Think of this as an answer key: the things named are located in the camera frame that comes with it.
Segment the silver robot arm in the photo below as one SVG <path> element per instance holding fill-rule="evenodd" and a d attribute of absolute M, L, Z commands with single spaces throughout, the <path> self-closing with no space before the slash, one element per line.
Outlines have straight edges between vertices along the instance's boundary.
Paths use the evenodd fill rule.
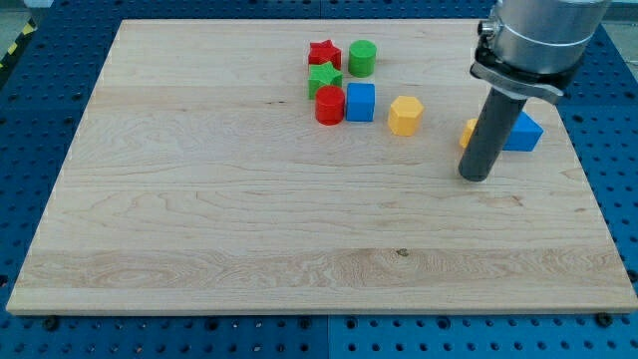
<path fill-rule="evenodd" d="M 478 22 L 473 77 L 516 99 L 557 104 L 609 0 L 498 0 Z"/>

